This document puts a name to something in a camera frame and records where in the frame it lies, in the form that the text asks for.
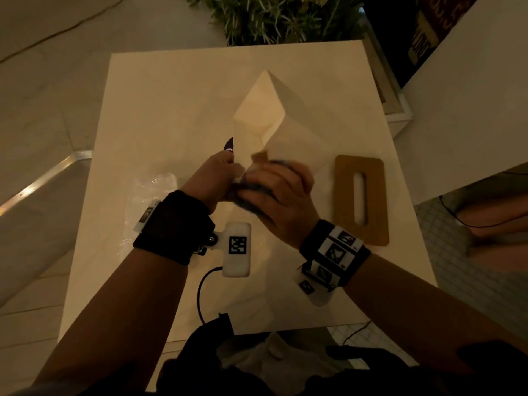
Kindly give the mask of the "person's left hand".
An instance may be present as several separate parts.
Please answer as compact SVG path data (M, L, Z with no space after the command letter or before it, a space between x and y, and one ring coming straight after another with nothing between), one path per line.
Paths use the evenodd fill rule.
M201 201L212 214L226 200L231 184L222 183L222 151L210 156L183 184L181 191Z

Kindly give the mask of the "person's right hand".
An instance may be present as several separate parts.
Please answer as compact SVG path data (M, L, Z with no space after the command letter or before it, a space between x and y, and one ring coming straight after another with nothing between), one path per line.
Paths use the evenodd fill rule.
M272 195L244 188L238 196L262 212L259 219L271 233L299 250L320 220L311 197L315 181L308 167L297 161L269 161L255 165L242 178L267 188Z

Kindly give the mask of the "person's right forearm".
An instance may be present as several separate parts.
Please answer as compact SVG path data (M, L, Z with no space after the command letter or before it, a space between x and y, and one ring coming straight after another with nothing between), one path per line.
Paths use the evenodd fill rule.
M491 318L403 268L369 254L339 285L384 333L421 366L472 374L499 363L528 369L528 343Z

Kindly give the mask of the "person's left forearm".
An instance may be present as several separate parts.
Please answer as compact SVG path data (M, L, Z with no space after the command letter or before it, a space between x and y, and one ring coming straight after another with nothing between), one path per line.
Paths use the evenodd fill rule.
M143 393L175 319L188 266L133 249L58 342L33 385Z

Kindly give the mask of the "white cardboard box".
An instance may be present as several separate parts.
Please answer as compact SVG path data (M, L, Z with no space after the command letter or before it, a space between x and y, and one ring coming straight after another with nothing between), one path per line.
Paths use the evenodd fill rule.
M297 161L317 187L329 187L335 153L306 103L269 70L263 70L232 117L234 161L249 168L252 155Z

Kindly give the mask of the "black left wrist band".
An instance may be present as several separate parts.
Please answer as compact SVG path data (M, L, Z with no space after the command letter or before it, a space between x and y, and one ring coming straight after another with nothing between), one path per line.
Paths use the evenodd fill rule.
M200 200L176 190L150 214L133 248L188 266L215 229L210 211Z

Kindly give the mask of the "clear plastic wrap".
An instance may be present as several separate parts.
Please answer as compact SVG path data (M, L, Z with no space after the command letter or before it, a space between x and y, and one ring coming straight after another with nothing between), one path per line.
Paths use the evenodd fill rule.
M134 179L124 210L121 252L126 255L133 247L156 206L170 192L179 188L179 180L172 173Z

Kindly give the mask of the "black wrist band with markers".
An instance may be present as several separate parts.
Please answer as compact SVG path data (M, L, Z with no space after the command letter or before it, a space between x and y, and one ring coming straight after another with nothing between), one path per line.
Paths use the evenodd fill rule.
M305 259L300 272L312 288L299 283L307 295L319 288L331 293L346 286L371 255L361 239L324 219L316 223L299 251Z

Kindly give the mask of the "wooden lid with slot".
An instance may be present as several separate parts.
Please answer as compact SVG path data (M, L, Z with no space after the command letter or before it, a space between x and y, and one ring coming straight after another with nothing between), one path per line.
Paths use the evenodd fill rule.
M354 175L365 180L366 224L355 220ZM370 246L390 243L384 163L378 158L338 155L334 160L332 221Z

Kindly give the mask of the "green potted plant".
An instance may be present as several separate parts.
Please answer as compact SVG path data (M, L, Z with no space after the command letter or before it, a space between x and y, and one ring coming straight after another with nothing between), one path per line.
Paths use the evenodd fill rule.
M227 46L361 39L364 0L186 0L206 7Z

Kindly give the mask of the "metal floor trim strip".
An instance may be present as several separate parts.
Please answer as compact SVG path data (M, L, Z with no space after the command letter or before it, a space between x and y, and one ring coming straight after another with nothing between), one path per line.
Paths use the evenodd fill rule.
M0 217L5 215L8 211L13 209L15 206L20 204L24 199L34 194L37 190L42 188L44 185L49 183L52 179L56 178L59 174L64 172L67 168L74 165L79 161L85 161L92 159L93 150L77 150L71 153L68 157L52 166L49 170L43 173L36 180L31 182L28 186L24 187L21 191L16 193L13 197L8 199L2 205L0 205Z

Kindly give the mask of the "person's dark clothing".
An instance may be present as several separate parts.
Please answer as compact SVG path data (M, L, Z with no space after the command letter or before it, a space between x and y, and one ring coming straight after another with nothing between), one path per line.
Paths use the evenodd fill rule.
M217 349L233 337L226 314L200 326L177 358L164 362L155 396L279 396L256 376L222 367ZM382 348L335 343L325 352L348 367L330 378L311 377L306 390L294 396L528 396L528 368L518 371L519 363L491 368L491 352L472 374L408 366Z

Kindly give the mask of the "dark framed poster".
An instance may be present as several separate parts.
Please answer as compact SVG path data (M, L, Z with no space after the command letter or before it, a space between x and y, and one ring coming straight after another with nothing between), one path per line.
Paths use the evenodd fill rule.
M366 18L404 87L477 0L364 0Z

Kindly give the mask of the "white panel board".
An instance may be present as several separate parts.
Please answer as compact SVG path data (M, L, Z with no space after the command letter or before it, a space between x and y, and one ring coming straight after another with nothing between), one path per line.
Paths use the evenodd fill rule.
M403 88L413 205L528 162L528 0L477 0Z

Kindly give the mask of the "white picture frame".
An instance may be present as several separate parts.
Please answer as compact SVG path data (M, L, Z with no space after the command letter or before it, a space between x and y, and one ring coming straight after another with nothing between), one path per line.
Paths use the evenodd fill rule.
M414 119L414 114L374 35L366 32L362 42L389 131L395 139Z

